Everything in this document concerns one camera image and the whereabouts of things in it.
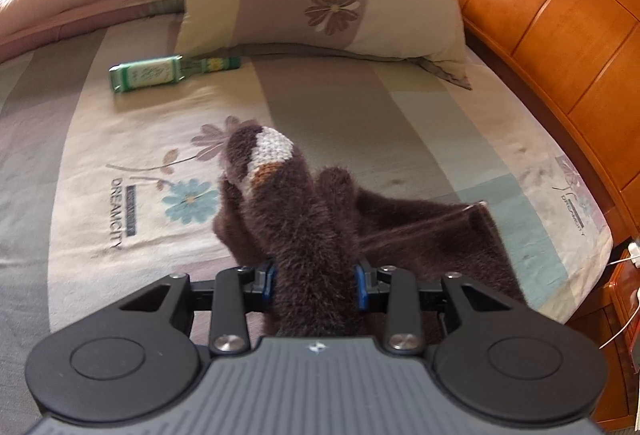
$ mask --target bottle label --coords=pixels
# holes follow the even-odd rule
[[[229,61],[224,58],[210,58],[201,61],[202,73],[217,72],[219,70],[226,70],[228,68]]]
[[[177,81],[176,61],[173,58],[144,61],[127,67],[127,84],[130,88],[153,86]]]

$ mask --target bedsheet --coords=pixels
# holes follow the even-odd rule
[[[278,56],[114,96],[110,66],[170,54],[179,25],[135,20],[0,65],[0,433],[36,420],[22,373],[39,339],[167,273],[234,265],[196,208],[216,207],[222,142],[244,120],[388,196],[485,200],[529,304],[556,320],[602,273],[593,197],[472,52],[471,92],[406,62]]]

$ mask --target silver bolt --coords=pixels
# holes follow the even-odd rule
[[[244,348],[244,339],[235,334],[224,335],[216,338],[213,346],[220,352],[237,352]]]
[[[322,341],[316,341],[314,343],[311,343],[307,348],[314,354],[319,354],[320,352],[324,351],[324,349],[326,348],[326,344],[324,344]]]
[[[420,341],[413,334],[394,334],[389,338],[389,345],[396,350],[415,350]]]

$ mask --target bedside table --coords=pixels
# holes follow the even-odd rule
[[[624,251],[622,258],[629,256]],[[605,269],[603,278],[567,321],[567,326],[583,333],[598,346],[608,341],[638,307],[640,269],[632,261],[623,261]],[[602,349],[609,365],[609,378],[593,414],[604,431],[631,427],[638,408],[638,376],[630,357],[640,313],[614,341]]]

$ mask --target brown plush toy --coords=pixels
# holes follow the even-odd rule
[[[300,150],[259,125],[228,140],[218,235],[239,265],[270,257],[277,270],[265,334],[353,336],[382,333],[383,318],[358,312],[353,266],[396,265],[419,280],[459,271],[524,301],[486,205],[398,200],[359,188],[341,168],[315,178]],[[424,313],[428,343],[440,339]]]

